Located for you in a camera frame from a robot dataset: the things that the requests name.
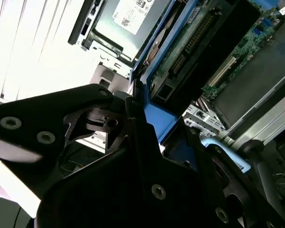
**electronic component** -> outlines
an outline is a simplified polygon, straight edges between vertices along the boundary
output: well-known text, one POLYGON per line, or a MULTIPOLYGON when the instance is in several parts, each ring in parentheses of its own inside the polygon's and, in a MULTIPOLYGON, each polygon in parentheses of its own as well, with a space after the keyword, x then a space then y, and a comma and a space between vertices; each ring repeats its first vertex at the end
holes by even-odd
POLYGON ((144 48, 170 0, 86 0, 69 39, 99 48, 128 65, 144 48))
POLYGON ((258 10, 245 0, 232 3, 230 7, 230 3, 224 0, 210 1, 191 23, 183 27, 151 79, 150 92, 154 103, 178 115, 188 107, 191 99, 201 95, 200 88, 260 16, 258 10), (240 19, 247 14, 249 18, 240 19), (233 35, 226 36, 231 28, 233 35))
POLYGON ((272 34, 274 34, 280 24, 282 24, 282 21, 277 18, 279 17, 279 15, 276 14, 278 9, 272 8, 270 10, 264 10, 259 6, 258 8, 262 12, 261 17, 219 67, 220 72, 222 72, 223 75, 225 74, 224 77, 223 75, 218 75, 218 72, 216 72, 203 88, 203 96, 208 100, 212 101, 229 81, 241 72, 241 69, 245 67, 252 56, 261 48, 274 43, 275 40, 272 39, 272 34), (229 69, 229 67, 231 67, 229 66, 230 63, 236 64, 229 69))

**cable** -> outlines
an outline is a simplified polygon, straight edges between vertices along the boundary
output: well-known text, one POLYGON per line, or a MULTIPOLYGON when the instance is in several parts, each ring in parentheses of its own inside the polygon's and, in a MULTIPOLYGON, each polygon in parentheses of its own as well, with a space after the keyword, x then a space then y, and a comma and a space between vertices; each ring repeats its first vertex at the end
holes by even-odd
POLYGON ((16 223, 17 223, 17 220, 18 220, 18 216, 19 216, 20 211, 21 211, 21 207, 19 207, 19 210, 18 210, 18 213, 17 213, 17 215, 16 215, 16 218, 15 218, 15 222, 14 222, 14 226, 13 226, 13 228, 15 228, 15 227, 16 227, 16 223))
POLYGON ((80 164, 80 163, 78 163, 78 162, 76 162, 76 161, 71 161, 71 160, 68 160, 69 162, 71 162, 71 163, 74 163, 74 164, 77 164, 77 165, 79 165, 81 168, 83 168, 84 167, 84 165, 83 164, 80 164))
POLYGON ((82 149, 86 148, 86 146, 82 146, 80 148, 78 148, 77 150, 75 150, 73 153, 71 153, 70 155, 65 157, 65 161, 68 161, 73 155, 77 154, 79 151, 81 151, 82 149))
POLYGON ((60 166, 60 168, 62 168, 63 170, 65 170, 67 172, 74 172, 74 171, 71 171, 71 170, 68 170, 68 169, 64 168, 62 165, 60 166))

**green circuit board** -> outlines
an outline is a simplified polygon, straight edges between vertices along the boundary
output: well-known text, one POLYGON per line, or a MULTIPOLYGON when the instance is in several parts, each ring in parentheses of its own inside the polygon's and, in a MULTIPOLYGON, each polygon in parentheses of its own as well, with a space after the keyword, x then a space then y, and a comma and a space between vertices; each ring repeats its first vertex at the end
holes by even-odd
POLYGON ((260 10, 261 17, 204 86, 203 97, 209 101, 212 101, 229 81, 241 72, 261 48, 274 43, 272 35, 282 24, 276 16, 279 15, 278 10, 276 8, 264 10, 259 6, 256 7, 260 10))

